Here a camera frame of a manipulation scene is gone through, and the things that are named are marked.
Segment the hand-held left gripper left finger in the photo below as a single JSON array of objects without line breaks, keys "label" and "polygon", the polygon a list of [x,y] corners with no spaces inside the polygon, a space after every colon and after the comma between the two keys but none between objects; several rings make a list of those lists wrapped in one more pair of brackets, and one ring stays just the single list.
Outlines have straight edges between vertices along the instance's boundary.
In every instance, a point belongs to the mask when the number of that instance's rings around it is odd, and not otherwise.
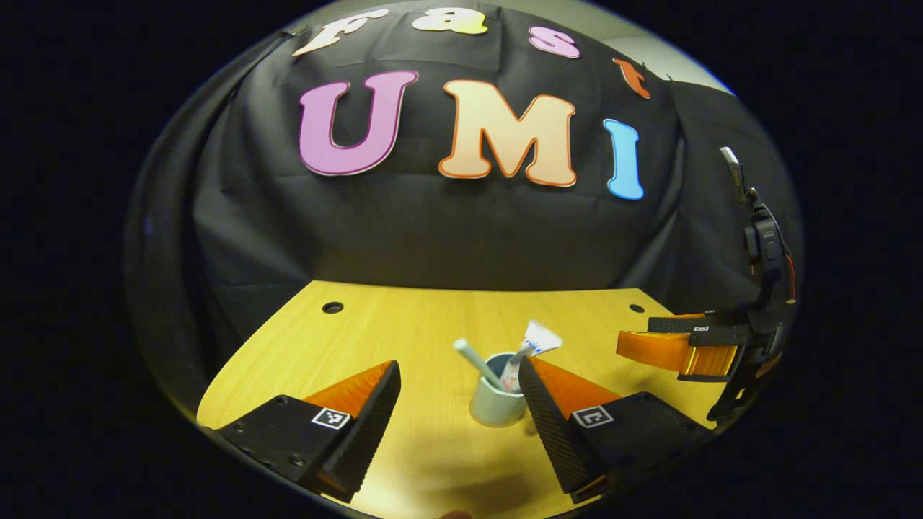
[{"label": "hand-held left gripper left finger", "polygon": [[350,503],[363,489],[401,390],[401,367],[393,359],[317,391],[257,391],[243,404],[221,401],[209,388],[198,427],[271,481]]}]

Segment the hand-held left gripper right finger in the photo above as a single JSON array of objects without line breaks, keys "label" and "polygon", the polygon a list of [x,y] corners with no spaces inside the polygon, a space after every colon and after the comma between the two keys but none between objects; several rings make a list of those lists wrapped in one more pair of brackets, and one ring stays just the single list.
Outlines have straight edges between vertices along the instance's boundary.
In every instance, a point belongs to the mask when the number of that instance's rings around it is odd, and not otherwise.
[{"label": "hand-held left gripper right finger", "polygon": [[577,505],[639,485],[712,437],[655,394],[621,396],[540,358],[522,359],[518,384],[558,484]]}]

